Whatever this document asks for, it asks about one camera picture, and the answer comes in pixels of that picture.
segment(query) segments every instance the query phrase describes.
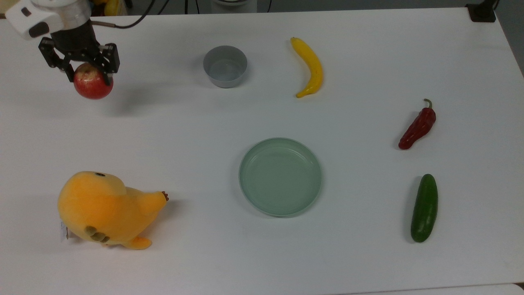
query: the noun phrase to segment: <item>gray cup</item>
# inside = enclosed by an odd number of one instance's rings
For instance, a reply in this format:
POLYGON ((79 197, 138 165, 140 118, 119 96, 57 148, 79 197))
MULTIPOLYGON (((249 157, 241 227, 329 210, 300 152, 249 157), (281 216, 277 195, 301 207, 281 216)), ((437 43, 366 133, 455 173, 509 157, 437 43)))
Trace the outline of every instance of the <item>gray cup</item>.
POLYGON ((247 58, 238 48, 218 46, 204 57, 204 71, 213 84, 231 88, 240 84, 247 69, 247 58))

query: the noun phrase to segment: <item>red apple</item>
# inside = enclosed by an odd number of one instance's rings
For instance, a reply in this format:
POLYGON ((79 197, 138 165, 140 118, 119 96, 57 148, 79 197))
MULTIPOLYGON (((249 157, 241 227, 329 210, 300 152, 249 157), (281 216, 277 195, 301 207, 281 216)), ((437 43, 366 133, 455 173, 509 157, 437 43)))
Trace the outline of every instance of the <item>red apple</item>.
POLYGON ((77 92, 89 99, 101 99, 106 97, 113 89, 113 78, 109 78, 111 84, 104 83, 102 73, 88 62, 78 66, 74 72, 73 84, 77 92))

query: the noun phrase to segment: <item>green plate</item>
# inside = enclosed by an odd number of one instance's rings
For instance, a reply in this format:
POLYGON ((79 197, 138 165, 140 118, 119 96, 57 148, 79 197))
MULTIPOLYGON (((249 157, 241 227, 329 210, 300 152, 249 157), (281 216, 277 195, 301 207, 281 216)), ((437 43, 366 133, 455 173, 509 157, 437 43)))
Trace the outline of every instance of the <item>green plate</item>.
POLYGON ((315 201, 322 173, 307 147, 291 139, 273 138, 247 152, 240 164, 239 181, 253 206, 284 217, 304 211, 315 201))

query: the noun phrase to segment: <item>plush toy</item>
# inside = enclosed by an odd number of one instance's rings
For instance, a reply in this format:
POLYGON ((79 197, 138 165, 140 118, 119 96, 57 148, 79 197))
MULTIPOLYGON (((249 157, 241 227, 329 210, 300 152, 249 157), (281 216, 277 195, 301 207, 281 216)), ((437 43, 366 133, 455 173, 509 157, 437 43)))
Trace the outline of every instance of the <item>plush toy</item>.
POLYGON ((124 186, 114 175, 84 171, 63 187, 58 212, 68 230, 85 240, 142 250, 151 241, 138 234, 155 220, 167 200, 166 192, 143 193, 124 186))

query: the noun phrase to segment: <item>cucumber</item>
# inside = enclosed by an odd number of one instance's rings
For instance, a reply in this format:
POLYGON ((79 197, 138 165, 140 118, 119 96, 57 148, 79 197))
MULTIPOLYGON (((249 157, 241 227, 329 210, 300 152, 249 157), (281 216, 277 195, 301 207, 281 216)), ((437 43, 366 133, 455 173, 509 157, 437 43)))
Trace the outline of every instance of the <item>cucumber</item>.
POLYGON ((436 190, 435 178, 431 174, 422 177, 411 219, 411 237, 417 243, 422 243, 430 236, 436 220, 439 204, 439 194, 436 190))

